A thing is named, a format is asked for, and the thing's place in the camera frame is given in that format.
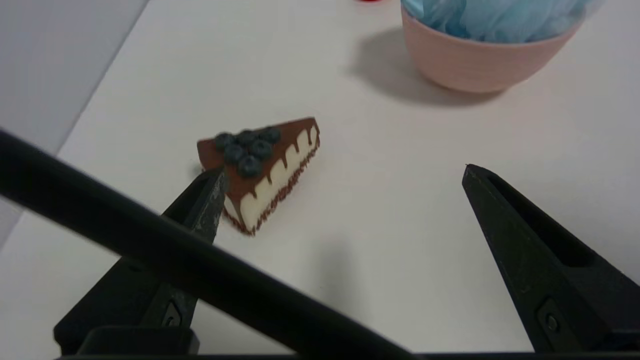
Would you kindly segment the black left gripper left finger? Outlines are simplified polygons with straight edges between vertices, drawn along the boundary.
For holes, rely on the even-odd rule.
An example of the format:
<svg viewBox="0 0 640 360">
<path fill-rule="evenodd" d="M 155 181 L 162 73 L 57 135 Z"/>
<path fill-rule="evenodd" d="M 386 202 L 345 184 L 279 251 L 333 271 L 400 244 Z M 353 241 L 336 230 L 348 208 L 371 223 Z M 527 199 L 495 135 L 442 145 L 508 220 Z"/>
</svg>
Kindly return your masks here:
<svg viewBox="0 0 640 360">
<path fill-rule="evenodd" d="M 212 244 L 222 216 L 227 177 L 200 174 L 163 212 Z M 180 356 L 197 354 L 191 329 L 198 299 L 120 258 L 54 327 L 61 355 Z"/>
</svg>

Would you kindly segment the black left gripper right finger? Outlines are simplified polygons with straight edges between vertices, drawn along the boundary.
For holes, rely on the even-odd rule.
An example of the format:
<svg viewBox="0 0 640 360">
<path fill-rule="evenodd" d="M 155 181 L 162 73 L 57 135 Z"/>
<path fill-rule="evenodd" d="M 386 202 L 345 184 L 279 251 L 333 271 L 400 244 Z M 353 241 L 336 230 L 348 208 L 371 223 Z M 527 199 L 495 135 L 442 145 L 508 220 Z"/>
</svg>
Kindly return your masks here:
<svg viewBox="0 0 640 360">
<path fill-rule="evenodd" d="M 640 287 L 503 178 L 462 187 L 536 353 L 638 353 Z"/>
</svg>

